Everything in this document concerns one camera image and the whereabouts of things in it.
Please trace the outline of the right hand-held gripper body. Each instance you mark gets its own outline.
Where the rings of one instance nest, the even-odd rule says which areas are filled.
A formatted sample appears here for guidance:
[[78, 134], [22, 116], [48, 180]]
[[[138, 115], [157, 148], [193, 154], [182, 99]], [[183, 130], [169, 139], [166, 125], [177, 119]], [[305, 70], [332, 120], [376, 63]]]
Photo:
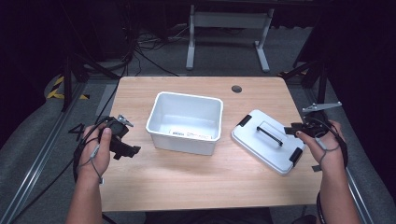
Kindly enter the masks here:
[[304, 107], [302, 109], [304, 113], [303, 132], [313, 138], [320, 138], [327, 132], [333, 133], [332, 124], [325, 111], [341, 105], [341, 102], [327, 104], [313, 103], [308, 107]]

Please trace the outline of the person's right hand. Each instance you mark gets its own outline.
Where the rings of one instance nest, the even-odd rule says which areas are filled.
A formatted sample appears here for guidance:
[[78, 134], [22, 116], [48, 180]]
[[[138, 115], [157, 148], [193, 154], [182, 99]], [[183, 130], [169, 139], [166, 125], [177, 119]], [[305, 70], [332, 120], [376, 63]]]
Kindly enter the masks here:
[[327, 132], [320, 138], [313, 138], [298, 131], [296, 136], [300, 138], [310, 149], [314, 159], [325, 175], [343, 175], [345, 171], [344, 156], [339, 138], [345, 140], [341, 125], [331, 120], [333, 133]]

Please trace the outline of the yellow black hazard tape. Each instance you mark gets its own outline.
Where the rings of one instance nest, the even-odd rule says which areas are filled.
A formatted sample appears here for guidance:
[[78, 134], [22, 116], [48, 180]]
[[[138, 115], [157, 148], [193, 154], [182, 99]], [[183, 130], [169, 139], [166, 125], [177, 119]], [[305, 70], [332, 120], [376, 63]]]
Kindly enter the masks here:
[[49, 91], [49, 94], [47, 95], [48, 99], [50, 99], [50, 98], [63, 99], [64, 98], [64, 94], [58, 92], [58, 90], [60, 89], [63, 82], [64, 82], [64, 76], [59, 75], [57, 77], [56, 81], [54, 82], [51, 90]]

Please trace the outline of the person's left hand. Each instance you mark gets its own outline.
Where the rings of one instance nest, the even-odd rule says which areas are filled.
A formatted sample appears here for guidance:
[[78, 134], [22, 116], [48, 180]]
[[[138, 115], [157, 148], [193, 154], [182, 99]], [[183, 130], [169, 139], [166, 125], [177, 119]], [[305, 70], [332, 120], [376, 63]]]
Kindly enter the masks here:
[[77, 175], [93, 175], [103, 183], [103, 173], [110, 160], [110, 140], [112, 132], [105, 124], [89, 126], [84, 131], [83, 148], [78, 159]]

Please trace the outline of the white lid with black handle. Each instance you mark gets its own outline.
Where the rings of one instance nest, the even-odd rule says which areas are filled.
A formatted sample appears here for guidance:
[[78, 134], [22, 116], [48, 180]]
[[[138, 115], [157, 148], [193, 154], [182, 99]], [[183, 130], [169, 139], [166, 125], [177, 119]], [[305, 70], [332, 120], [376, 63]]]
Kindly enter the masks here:
[[258, 109], [233, 129], [233, 140], [280, 175], [288, 174], [304, 152], [304, 142], [285, 133], [285, 126]]

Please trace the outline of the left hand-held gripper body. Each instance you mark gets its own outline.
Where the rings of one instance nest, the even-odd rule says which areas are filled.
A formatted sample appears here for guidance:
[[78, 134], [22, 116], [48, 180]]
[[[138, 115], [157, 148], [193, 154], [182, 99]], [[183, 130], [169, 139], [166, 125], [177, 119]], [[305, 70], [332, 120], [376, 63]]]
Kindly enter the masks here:
[[133, 124], [127, 118], [123, 115], [118, 115], [116, 118], [108, 117], [106, 119], [106, 127], [112, 132], [111, 151], [122, 151], [123, 146], [129, 146], [121, 141], [122, 137], [129, 132], [129, 128], [133, 127]]

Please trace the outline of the grey metal stand frame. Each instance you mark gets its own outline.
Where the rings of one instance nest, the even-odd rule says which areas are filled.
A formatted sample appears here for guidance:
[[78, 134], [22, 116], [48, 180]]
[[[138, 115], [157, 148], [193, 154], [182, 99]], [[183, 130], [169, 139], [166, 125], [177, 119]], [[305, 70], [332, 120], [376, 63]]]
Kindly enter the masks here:
[[275, 10], [270, 8], [264, 13], [234, 13], [234, 12], [202, 12], [196, 11], [191, 5], [189, 18], [189, 45], [187, 51], [186, 69], [192, 70], [194, 67], [195, 54], [195, 28], [237, 28], [237, 29], [261, 29], [261, 38], [254, 42], [254, 48], [264, 73], [270, 71], [269, 63], [263, 49], [266, 37]]

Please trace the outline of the black tripod stand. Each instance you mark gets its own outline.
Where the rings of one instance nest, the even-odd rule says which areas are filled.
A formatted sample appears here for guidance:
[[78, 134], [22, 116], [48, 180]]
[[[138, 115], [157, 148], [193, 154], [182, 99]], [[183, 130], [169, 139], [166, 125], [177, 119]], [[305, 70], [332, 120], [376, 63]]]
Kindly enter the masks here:
[[120, 76], [111, 72], [109, 69], [104, 68], [99, 63], [88, 59], [76, 53], [68, 54], [64, 59], [64, 70], [62, 75], [64, 77], [64, 106], [62, 111], [65, 112], [71, 105], [72, 96], [72, 77], [75, 77], [77, 82], [85, 83], [89, 79], [89, 75], [84, 65], [87, 64], [93, 70], [109, 77], [110, 79], [118, 80]]
[[327, 86], [326, 58], [320, 56], [313, 61], [297, 66], [289, 72], [280, 72], [278, 76], [284, 80], [288, 80], [292, 77], [301, 75], [303, 72], [305, 72], [305, 75], [301, 81], [301, 85], [306, 89], [310, 89], [318, 82], [318, 96], [316, 102], [323, 103], [325, 101]]

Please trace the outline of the white plastic storage box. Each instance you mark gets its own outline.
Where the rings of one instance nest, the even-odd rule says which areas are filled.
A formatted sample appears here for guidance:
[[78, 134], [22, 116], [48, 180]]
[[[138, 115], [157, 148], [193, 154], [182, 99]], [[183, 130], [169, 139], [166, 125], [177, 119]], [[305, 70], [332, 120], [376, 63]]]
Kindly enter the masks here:
[[219, 98], [162, 91], [146, 130], [156, 148], [210, 156], [221, 136], [222, 112]]

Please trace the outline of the grey metal floor rail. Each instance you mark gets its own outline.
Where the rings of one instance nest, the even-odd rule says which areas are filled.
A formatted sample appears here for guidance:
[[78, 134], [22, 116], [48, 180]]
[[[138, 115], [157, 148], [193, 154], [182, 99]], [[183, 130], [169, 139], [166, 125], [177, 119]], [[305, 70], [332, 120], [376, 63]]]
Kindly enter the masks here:
[[[304, 95], [306, 98], [306, 103], [303, 103], [303, 107], [311, 105], [315, 103], [319, 105], [316, 92], [313, 89], [304, 89]], [[350, 125], [347, 121], [347, 117], [344, 113], [343, 108], [340, 105], [333, 106], [325, 110], [325, 113], [328, 115], [330, 119], [335, 119], [336, 121], [340, 121], [342, 123], [342, 130], [344, 133], [348, 133], [350, 131]], [[348, 152], [348, 164], [346, 166], [346, 176], [349, 185], [349, 189], [351, 191], [352, 198], [357, 207], [358, 214], [361, 219], [362, 224], [374, 224], [374, 220], [368, 210], [366, 201], [362, 197], [362, 191], [358, 186], [357, 179], [354, 176], [354, 173], [351, 170], [351, 153]]]
[[72, 90], [71, 102], [69, 106], [57, 117], [46, 141], [38, 151], [37, 155], [35, 156], [35, 160], [25, 174], [18, 191], [15, 193], [12, 201], [7, 207], [7, 210], [0, 218], [0, 224], [11, 224], [16, 215], [22, 210], [22, 207], [27, 201], [37, 179], [40, 177], [47, 160], [50, 157], [50, 153], [53, 150], [54, 144], [60, 134], [62, 127], [66, 123], [80, 95], [84, 92], [85, 87], [85, 84], [77, 84]]

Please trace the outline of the person's dark pants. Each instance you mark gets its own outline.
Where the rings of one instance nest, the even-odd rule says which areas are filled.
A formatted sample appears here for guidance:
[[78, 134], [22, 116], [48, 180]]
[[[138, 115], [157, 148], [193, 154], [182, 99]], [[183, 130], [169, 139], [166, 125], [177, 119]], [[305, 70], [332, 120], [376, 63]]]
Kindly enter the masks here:
[[147, 212], [144, 224], [273, 224], [268, 208]]

